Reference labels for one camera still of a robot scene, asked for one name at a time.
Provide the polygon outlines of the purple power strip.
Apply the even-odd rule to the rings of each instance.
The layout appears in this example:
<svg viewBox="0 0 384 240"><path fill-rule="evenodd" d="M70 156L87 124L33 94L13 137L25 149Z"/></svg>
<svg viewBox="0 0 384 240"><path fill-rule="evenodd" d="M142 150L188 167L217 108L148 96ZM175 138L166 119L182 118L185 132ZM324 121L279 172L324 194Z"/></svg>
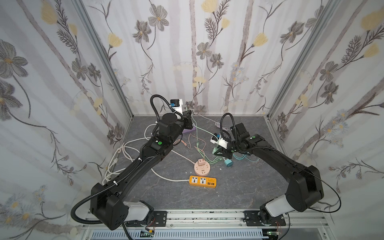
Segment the purple power strip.
<svg viewBox="0 0 384 240"><path fill-rule="evenodd" d="M192 129L184 129L183 134L191 133L196 130L196 127L193 127Z"/></svg>

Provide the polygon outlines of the teal charger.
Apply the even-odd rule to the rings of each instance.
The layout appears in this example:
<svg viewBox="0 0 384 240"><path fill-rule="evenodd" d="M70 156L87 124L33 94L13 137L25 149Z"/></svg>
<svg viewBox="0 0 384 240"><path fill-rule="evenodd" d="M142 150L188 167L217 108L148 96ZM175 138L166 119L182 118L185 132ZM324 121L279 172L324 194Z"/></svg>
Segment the teal charger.
<svg viewBox="0 0 384 240"><path fill-rule="evenodd" d="M233 161L230 159L225 159L224 163L225 163L226 167L231 167L234 164Z"/></svg>

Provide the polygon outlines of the pink charger adapter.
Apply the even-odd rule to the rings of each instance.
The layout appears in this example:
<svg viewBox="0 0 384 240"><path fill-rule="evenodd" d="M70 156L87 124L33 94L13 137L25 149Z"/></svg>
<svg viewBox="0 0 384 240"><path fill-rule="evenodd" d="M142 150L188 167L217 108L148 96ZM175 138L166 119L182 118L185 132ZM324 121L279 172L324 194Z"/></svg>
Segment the pink charger adapter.
<svg viewBox="0 0 384 240"><path fill-rule="evenodd" d="M204 169L205 166L206 166L206 164L207 164L207 162L206 162L204 159L199 159L199 160L198 160L198 167L199 167L200 169Z"/></svg>

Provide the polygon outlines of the pink round power socket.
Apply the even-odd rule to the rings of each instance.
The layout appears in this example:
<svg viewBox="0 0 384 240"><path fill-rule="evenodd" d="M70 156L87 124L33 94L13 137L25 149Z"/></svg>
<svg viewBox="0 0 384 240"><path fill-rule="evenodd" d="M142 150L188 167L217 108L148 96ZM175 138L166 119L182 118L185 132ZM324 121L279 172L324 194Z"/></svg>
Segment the pink round power socket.
<svg viewBox="0 0 384 240"><path fill-rule="evenodd" d="M194 165L194 171L197 176L206 177L211 170L211 165L204 159L199 159Z"/></svg>

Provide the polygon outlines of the orange power strip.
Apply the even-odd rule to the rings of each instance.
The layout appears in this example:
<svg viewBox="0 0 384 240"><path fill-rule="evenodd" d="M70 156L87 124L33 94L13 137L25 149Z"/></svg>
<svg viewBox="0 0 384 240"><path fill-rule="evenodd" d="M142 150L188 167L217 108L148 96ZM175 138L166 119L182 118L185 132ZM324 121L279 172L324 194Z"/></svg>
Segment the orange power strip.
<svg viewBox="0 0 384 240"><path fill-rule="evenodd" d="M195 187L216 188L217 179L209 177L190 176L189 184Z"/></svg>

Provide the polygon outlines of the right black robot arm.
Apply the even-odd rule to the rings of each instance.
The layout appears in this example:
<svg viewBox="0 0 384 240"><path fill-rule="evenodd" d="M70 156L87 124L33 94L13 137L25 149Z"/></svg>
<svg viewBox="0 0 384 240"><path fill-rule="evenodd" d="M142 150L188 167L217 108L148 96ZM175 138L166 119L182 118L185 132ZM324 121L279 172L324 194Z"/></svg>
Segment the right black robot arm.
<svg viewBox="0 0 384 240"><path fill-rule="evenodd" d="M286 192L263 205L259 210L259 221L271 225L278 217L293 211L304 212L322 200L325 196L320 171L315 166L306 167L276 148L272 147L260 135L251 136L244 124L236 124L231 113L225 113L220 119L230 117L231 133L220 127L218 150L215 156L231 159L235 153L256 156L277 171L288 183Z"/></svg>

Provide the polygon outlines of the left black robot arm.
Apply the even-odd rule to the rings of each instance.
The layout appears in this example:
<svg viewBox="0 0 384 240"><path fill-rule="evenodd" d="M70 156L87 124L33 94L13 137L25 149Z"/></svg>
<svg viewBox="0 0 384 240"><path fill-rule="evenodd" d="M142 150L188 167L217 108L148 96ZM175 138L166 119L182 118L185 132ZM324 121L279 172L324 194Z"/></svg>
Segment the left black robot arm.
<svg viewBox="0 0 384 240"><path fill-rule="evenodd" d="M176 146L185 129L193 128L192 112L183 110L183 101L167 101L161 95L150 98L157 124L150 139L140 148L138 157L112 180L96 184L91 194L75 204L71 217L84 225L104 224L110 230L126 227L126 223L150 225L154 209L144 201L127 202L126 195L159 164Z"/></svg>

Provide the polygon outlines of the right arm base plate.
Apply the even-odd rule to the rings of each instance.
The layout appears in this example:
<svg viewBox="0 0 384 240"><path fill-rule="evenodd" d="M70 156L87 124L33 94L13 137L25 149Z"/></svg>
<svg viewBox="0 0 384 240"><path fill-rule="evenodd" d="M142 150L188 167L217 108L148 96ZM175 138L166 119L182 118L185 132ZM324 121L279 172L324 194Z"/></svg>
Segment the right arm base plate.
<svg viewBox="0 0 384 240"><path fill-rule="evenodd" d="M267 212L260 210L244 211L244 220L247 227L285 227L286 221L283 215L271 217Z"/></svg>

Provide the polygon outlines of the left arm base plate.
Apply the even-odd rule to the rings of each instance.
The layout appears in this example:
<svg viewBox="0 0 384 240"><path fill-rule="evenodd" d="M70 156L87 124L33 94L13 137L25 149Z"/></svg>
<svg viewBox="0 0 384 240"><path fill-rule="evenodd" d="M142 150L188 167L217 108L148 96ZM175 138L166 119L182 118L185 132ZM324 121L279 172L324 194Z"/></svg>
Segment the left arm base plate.
<svg viewBox="0 0 384 240"><path fill-rule="evenodd" d="M152 215L152 219L147 225L147 227L150 228L159 228L159 227L165 227L167 224L167 211L154 211Z"/></svg>

